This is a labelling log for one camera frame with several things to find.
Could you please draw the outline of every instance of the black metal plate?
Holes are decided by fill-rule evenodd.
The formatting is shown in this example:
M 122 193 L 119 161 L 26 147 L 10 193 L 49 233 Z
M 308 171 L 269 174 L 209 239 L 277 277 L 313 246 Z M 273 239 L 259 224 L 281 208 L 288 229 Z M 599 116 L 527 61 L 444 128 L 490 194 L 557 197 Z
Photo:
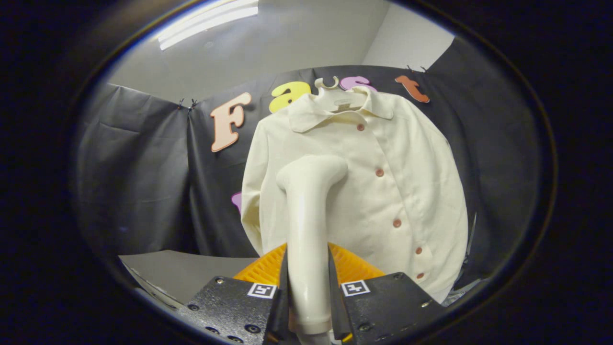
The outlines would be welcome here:
M 213 278 L 178 313 L 202 327 L 203 331 L 238 343 L 261 345 L 278 290 L 275 288 L 273 298 L 253 297 L 248 295 L 253 287 L 251 282 Z
M 367 279 L 364 283 L 370 292 L 364 293 L 362 284 L 346 285 L 349 295 L 343 292 L 355 345 L 406 341 L 410 334 L 444 313 L 445 308 L 404 273 Z

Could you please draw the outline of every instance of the shirt collar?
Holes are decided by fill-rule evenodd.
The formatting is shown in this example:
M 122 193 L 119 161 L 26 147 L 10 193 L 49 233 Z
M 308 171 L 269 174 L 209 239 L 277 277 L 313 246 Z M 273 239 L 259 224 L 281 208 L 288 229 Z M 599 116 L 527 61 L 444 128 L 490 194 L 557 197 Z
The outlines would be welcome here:
M 394 117 L 393 110 L 386 105 L 378 92 L 360 86 L 352 87 L 346 92 L 362 93 L 366 95 L 366 101 L 356 112 L 375 115 L 387 120 L 391 120 Z M 311 93 L 305 93 L 296 99 L 290 107 L 286 108 L 288 110 L 289 126 L 292 131 L 304 133 L 324 120 L 336 115 L 333 112 L 323 109 L 315 101 L 315 97 L 316 96 Z

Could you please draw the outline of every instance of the bolt hole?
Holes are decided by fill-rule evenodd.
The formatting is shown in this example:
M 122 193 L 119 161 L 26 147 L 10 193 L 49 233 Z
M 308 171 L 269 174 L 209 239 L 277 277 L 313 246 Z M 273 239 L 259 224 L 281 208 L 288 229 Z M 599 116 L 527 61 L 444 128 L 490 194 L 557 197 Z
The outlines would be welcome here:
M 237 343 L 241 343 L 241 344 L 243 343 L 243 340 L 241 338 L 237 337 L 237 336 L 229 335 L 228 339 L 230 339 L 232 341 L 236 341 Z
M 368 322 L 365 322 L 361 324 L 357 329 L 359 329 L 362 332 L 366 332 L 366 331 L 370 331 L 371 328 L 373 328 L 373 326 L 369 324 Z
M 410 324 L 410 325 L 404 326 L 404 327 L 402 327 L 402 328 L 400 329 L 400 331 L 401 331 L 401 332 L 404 332 L 404 331 L 406 331 L 406 330 L 409 330 L 410 328 L 413 328 L 413 327 L 414 327 L 414 326 L 416 326 L 416 325 L 417 325 L 417 324 Z
M 206 329 L 206 330 L 207 330 L 207 331 L 209 331 L 209 332 L 213 332 L 213 333 L 215 333 L 215 334 L 219 334 L 219 331 L 218 331 L 218 330 L 216 330 L 216 329 L 215 329 L 215 328 L 213 328 L 213 327 L 205 327 L 204 329 Z
M 255 325 L 245 325 L 245 329 L 249 333 L 260 333 L 262 331 L 258 326 Z
M 383 339 L 389 338 L 389 334 L 380 335 L 379 338 L 376 338 L 375 341 L 381 341 Z

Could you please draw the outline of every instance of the white wall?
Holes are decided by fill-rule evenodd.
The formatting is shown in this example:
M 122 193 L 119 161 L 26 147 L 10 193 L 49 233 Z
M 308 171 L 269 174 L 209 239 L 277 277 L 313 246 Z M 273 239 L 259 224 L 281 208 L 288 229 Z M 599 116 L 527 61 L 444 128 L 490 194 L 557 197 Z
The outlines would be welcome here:
M 262 74 L 361 64 L 388 7 L 382 0 L 260 0 L 257 16 L 165 51 L 157 40 L 144 40 L 108 82 L 186 104 Z
M 454 35 L 415 12 L 390 4 L 362 64 L 428 69 L 449 48 Z

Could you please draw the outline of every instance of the black fabric backdrop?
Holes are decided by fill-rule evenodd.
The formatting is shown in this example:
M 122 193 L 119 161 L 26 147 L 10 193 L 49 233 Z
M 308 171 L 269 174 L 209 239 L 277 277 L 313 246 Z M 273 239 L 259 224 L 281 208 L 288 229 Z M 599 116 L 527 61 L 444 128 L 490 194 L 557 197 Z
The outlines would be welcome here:
M 419 83 L 416 101 L 394 79 Z M 103 85 L 83 118 L 76 149 L 83 233 L 97 250 L 140 254 L 163 249 L 255 257 L 232 203 L 240 192 L 257 122 L 271 91 L 323 77 L 366 77 L 378 91 L 406 97 L 447 137 L 468 208 L 470 259 L 456 287 L 487 277 L 518 245 L 538 199 L 541 146 L 534 115 L 519 88 L 471 45 L 455 39 L 427 71 L 331 66 L 263 76 L 178 107 L 139 91 Z M 211 151 L 216 107 L 248 92 L 238 141 Z

